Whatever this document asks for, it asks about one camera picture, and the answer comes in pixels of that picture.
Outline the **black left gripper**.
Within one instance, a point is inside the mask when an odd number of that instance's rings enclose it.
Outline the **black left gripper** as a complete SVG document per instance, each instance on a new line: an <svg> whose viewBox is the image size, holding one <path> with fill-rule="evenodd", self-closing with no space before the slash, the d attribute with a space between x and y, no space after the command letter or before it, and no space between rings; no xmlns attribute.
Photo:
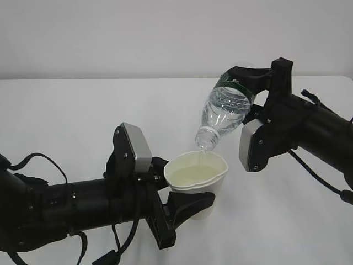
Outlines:
<svg viewBox="0 0 353 265"><path fill-rule="evenodd" d="M153 173L138 174L136 182L140 217L146 220L160 250L174 246L177 237L175 229L192 216L213 206L216 199L210 192L194 194L169 192L167 200L169 222L165 205L158 193L168 186L164 175L164 168L168 162L160 157L152 157Z"/></svg>

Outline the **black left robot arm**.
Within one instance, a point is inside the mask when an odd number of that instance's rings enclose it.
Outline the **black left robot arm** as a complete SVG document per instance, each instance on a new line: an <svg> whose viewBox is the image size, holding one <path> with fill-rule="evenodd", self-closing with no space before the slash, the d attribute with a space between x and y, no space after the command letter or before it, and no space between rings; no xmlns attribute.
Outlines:
<svg viewBox="0 0 353 265"><path fill-rule="evenodd" d="M172 247L176 229L209 208L213 192L170 192L162 203L158 192L167 187L166 160L154 157L146 173L117 166L103 178L49 185L19 173L25 161L12 165L1 158L1 251L28 252L85 231L134 219L145 219L159 248Z"/></svg>

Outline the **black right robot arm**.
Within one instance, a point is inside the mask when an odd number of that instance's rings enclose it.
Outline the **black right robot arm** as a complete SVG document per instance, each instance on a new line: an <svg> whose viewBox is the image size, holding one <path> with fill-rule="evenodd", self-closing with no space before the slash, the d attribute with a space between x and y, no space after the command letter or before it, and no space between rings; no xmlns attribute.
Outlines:
<svg viewBox="0 0 353 265"><path fill-rule="evenodd" d="M267 91L243 120L239 159L248 172L264 169L272 157L303 148L329 164L352 186L352 121L327 108L314 94L292 93L292 61L280 57L270 68L234 66L227 71L252 95Z"/></svg>

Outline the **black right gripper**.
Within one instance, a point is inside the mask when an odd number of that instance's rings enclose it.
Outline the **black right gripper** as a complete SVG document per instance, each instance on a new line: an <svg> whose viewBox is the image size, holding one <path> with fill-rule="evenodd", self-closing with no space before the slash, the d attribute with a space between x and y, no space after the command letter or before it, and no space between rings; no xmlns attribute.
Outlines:
<svg viewBox="0 0 353 265"><path fill-rule="evenodd" d="M289 130L296 125L293 110L287 106L292 93L292 66L292 61L280 57L271 63L271 68L234 66L227 71L252 94L268 90L264 105L253 104L247 114L247 121L261 122L260 130Z"/></svg>

